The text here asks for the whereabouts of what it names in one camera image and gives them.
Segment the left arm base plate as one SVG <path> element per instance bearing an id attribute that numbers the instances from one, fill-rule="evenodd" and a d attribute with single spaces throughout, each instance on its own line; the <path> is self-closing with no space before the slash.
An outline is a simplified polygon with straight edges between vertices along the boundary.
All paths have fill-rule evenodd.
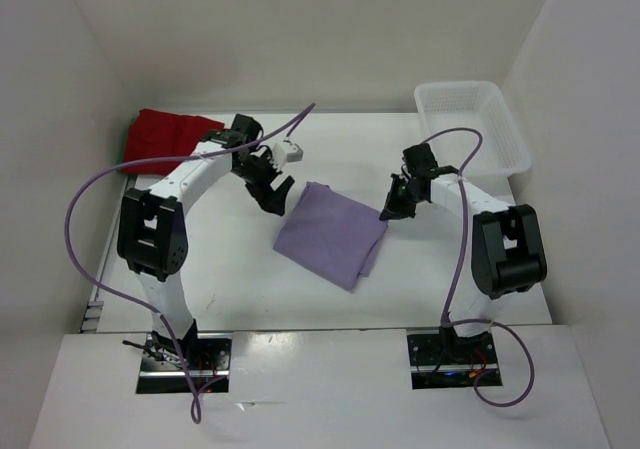
<path id="1" fill-rule="evenodd" d="M 189 356 L 189 373 L 197 390 L 227 393 L 231 366 L 232 338 L 228 333 L 203 333 L 198 353 Z M 141 395 L 186 394 L 189 386 L 173 349 L 156 346 L 147 334 L 143 345 L 136 393 Z"/>

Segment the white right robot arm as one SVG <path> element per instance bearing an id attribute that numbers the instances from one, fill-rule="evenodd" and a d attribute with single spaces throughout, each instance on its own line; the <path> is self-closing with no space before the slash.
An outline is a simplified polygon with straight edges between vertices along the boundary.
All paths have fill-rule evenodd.
<path id="1" fill-rule="evenodd" d="M 462 222 L 438 338 L 443 358 L 462 361 L 474 342 L 490 331 L 512 295 L 526 293 L 546 279 L 537 213 L 528 204 L 508 204 L 489 195 L 451 166 L 422 174 L 405 171 L 391 180 L 381 220 L 413 218 L 419 204 L 430 203 Z"/>

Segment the green t shirt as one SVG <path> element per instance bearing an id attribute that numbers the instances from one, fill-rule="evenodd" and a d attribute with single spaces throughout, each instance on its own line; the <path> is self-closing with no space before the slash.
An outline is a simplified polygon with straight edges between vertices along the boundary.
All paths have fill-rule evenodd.
<path id="1" fill-rule="evenodd" d="M 117 156 L 116 156 L 116 164 L 122 164 L 124 163 L 124 158 L 125 158 L 125 152 L 126 152 L 126 146 L 127 146 L 127 140 L 129 137 L 129 130 L 131 128 L 131 126 L 136 122 L 137 117 L 133 116 L 129 122 L 126 124 L 126 126 L 124 127 L 122 133 L 121 133 L 121 137 L 120 137 L 120 141 L 119 141 L 119 145 L 118 145 L 118 152 L 117 152 Z"/>

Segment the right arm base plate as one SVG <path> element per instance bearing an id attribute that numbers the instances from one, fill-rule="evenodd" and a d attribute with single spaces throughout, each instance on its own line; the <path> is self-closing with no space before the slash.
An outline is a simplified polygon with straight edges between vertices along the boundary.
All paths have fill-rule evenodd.
<path id="1" fill-rule="evenodd" d="M 414 390 L 502 385 L 498 358 L 488 332 L 459 337 L 439 330 L 408 331 L 406 335 Z"/>

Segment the lavender t shirt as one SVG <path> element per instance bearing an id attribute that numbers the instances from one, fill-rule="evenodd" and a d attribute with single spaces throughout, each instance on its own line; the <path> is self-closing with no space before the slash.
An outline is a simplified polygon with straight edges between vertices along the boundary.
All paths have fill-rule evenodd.
<path id="1" fill-rule="evenodd" d="M 375 209 L 318 182 L 306 184 L 273 249 L 352 292 L 367 277 L 388 228 Z"/>

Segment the red t shirt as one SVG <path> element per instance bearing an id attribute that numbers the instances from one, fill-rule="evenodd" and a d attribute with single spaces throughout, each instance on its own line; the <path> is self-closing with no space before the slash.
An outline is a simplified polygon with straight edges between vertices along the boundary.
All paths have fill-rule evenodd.
<path id="1" fill-rule="evenodd" d="M 122 162 L 188 156 L 208 131 L 223 129 L 223 122 L 202 116 L 142 109 L 127 131 Z"/>

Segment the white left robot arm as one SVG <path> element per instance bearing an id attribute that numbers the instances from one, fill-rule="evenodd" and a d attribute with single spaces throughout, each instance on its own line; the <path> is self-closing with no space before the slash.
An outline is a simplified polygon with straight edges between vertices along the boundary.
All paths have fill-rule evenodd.
<path id="1" fill-rule="evenodd" d="M 152 312 L 152 347 L 176 368 L 192 366 L 200 344 L 196 319 L 187 307 L 180 271 L 188 250 L 186 215 L 219 179 L 231 173 L 241 178 L 249 195 L 266 213 L 282 216 L 294 179 L 276 188 L 282 174 L 267 146 L 231 153 L 259 139 L 261 125 L 238 114 L 231 127 L 210 131 L 197 143 L 194 160 L 180 163 L 145 190 L 132 188 L 121 200 L 117 252 L 140 282 Z"/>

